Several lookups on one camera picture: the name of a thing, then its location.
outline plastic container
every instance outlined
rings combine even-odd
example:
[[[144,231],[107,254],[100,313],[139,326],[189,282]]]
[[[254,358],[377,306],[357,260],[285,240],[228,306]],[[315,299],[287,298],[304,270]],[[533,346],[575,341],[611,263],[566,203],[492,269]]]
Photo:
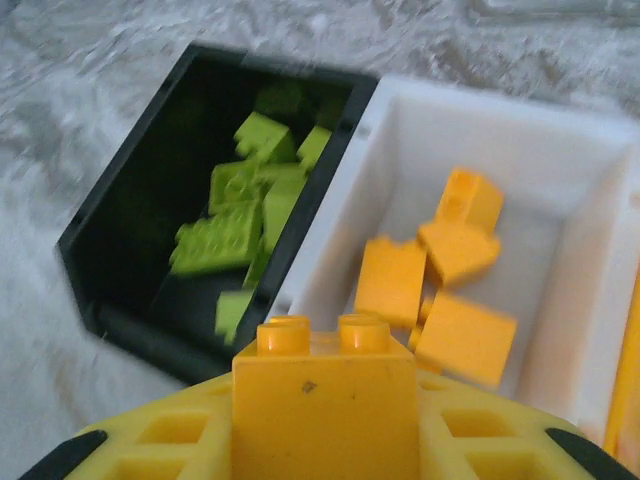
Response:
[[[640,260],[638,127],[502,96],[385,77],[270,315],[333,329],[367,239],[415,236],[455,165],[506,195],[490,273],[457,290],[514,315],[500,393],[601,444]]]
[[[168,274],[169,255],[178,228],[206,212],[213,167],[239,160],[233,134],[258,94],[285,80],[307,104],[270,118],[289,126],[298,146],[316,124],[333,135],[225,349],[214,334],[216,302],[242,286],[246,269],[178,278]],[[60,239],[87,329],[187,382],[229,371],[264,321],[376,84],[364,74],[189,46]]]
[[[638,25],[638,0],[471,0],[472,18],[511,21],[611,17],[617,24]]]

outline lime green duplo brick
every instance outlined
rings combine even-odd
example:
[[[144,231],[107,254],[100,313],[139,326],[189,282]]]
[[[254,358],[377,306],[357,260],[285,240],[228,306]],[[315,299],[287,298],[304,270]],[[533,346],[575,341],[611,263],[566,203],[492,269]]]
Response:
[[[238,324],[246,312],[253,297],[253,290],[222,292],[216,307],[216,335],[224,336],[224,343],[229,345],[236,338]]]
[[[262,278],[262,274],[267,268],[270,257],[271,254],[266,251],[263,238],[260,241],[260,245],[258,246],[258,252],[256,253],[256,256],[253,258],[251,265],[249,265],[247,275],[244,277],[244,282],[242,284],[243,287],[255,288],[258,286],[258,283]]]
[[[256,97],[254,107],[263,115],[297,115],[309,108],[304,89],[293,81],[278,82],[263,88]]]
[[[278,163],[273,165],[264,165],[258,168],[254,176],[254,182],[261,186],[271,188],[276,180],[303,180],[304,170],[298,163]]]
[[[300,157],[300,166],[307,172],[313,170],[318,163],[318,159],[327,146],[327,142],[331,137],[331,132],[322,127],[315,126],[307,135],[302,145],[298,149],[298,157]]]
[[[209,213],[234,207],[238,203],[262,200],[254,177],[258,165],[253,162],[231,162],[216,165],[211,173]]]
[[[262,203],[264,214],[264,247],[269,253],[278,243],[289,215],[304,188],[304,179],[276,180]]]
[[[171,271],[193,274],[246,267],[258,250],[261,226],[259,202],[183,225],[176,234],[178,245],[171,254]]]
[[[236,152],[260,164],[296,160],[293,136],[286,126],[253,112],[236,131]]]

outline black bin wall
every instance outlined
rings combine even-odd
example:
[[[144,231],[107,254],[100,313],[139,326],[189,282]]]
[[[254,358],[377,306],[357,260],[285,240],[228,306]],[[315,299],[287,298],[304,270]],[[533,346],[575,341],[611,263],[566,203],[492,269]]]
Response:
[[[327,98],[344,103],[334,133],[300,195],[232,347],[214,335],[223,290],[242,285],[246,269],[175,277],[175,233],[206,213],[210,175],[240,160],[233,134],[258,92],[287,79],[311,108],[271,116],[297,145]],[[189,383],[227,371],[233,354],[265,320],[287,270],[375,87],[371,76],[191,45],[93,188],[59,248],[85,326]]]

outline floor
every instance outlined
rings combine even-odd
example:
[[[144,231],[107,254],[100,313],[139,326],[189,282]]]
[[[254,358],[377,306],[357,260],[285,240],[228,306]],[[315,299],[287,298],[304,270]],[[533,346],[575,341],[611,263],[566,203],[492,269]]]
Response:
[[[54,245],[190,41],[640,116],[639,30],[469,1],[0,0],[0,478],[180,388],[83,333]]]

